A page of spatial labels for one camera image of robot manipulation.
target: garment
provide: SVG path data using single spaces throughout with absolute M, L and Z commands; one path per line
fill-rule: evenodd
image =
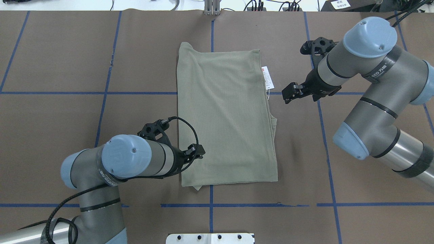
M 179 49 L 178 116 L 195 128 L 206 154 L 182 172 L 182 186 L 277 181 L 274 134 L 259 50 L 199 53 Z M 179 147 L 195 141 L 179 124 Z

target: white label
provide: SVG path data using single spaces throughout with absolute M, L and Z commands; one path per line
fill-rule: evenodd
M 262 67 L 262 74 L 264 74 L 265 89 L 266 90 L 274 89 L 274 84 L 273 81 L 271 80 L 270 72 L 268 72 L 267 66 Z
M 338 1 L 331 2 L 331 4 L 335 9 L 344 9 L 344 8 L 351 7 L 351 5 L 348 3 L 347 0 L 338 0 Z

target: metal bracket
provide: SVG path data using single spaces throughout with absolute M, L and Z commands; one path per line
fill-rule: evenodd
M 254 244 L 255 235 L 250 233 L 170 234 L 166 244 Z
M 220 0 L 205 0 L 205 15 L 220 15 Z

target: robotic arm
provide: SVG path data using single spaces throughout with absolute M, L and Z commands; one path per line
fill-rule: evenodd
M 283 99 L 289 103 L 312 95 L 317 101 L 361 74 L 372 84 L 335 133 L 334 143 L 357 159 L 378 158 L 434 191 L 432 147 L 393 125 L 407 104 L 420 105 L 434 95 L 434 68 L 396 46 L 396 41 L 388 21 L 368 17 L 339 43 L 323 37 L 306 42 L 301 53 L 312 55 L 315 68 L 303 84 L 289 84 Z
M 194 132 L 196 144 L 190 145 L 186 151 L 172 146 L 164 132 L 173 119 L 185 122 Z M 50 224 L 36 223 L 0 236 L 0 243 L 126 244 L 118 184 L 133 178 L 177 175 L 188 168 L 194 159 L 205 154 L 193 127 L 179 117 L 146 124 L 137 134 L 116 135 L 102 146 L 70 155 L 62 163 L 61 176 L 66 186 L 77 189 L 79 194 L 87 191 L 79 196 L 80 216 L 71 220 L 53 219 L 58 207 L 48 219 Z

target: white tag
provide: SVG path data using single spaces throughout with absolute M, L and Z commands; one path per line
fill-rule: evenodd
M 347 0 L 338 0 L 338 1 L 331 2 L 331 4 L 335 9 L 344 9 L 344 8 L 351 7 L 351 5 L 348 3 Z
M 262 74 L 264 74 L 265 89 L 266 90 L 274 89 L 274 84 L 273 81 L 271 80 L 270 72 L 268 72 L 267 66 L 262 67 Z

